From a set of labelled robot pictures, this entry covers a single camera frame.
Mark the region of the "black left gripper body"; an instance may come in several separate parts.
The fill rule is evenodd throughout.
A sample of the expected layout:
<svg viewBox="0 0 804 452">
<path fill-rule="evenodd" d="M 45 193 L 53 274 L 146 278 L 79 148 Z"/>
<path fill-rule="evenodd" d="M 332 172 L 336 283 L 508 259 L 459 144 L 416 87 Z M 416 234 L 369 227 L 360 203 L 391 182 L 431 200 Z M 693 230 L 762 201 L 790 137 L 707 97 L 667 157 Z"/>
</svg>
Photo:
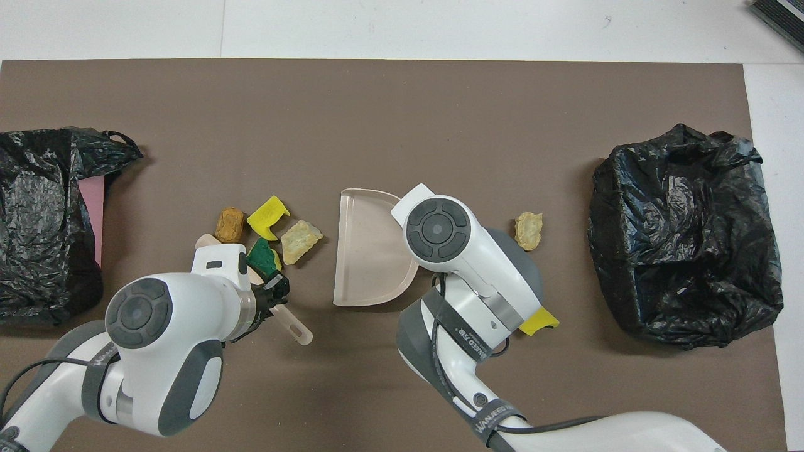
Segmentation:
<svg viewBox="0 0 804 452">
<path fill-rule="evenodd" d="M 242 295 L 250 328 L 258 327 L 265 318 L 272 316 L 270 309 L 273 307 L 273 295 L 264 291 L 263 283 L 251 283 L 249 290 L 242 292 Z"/>
</svg>

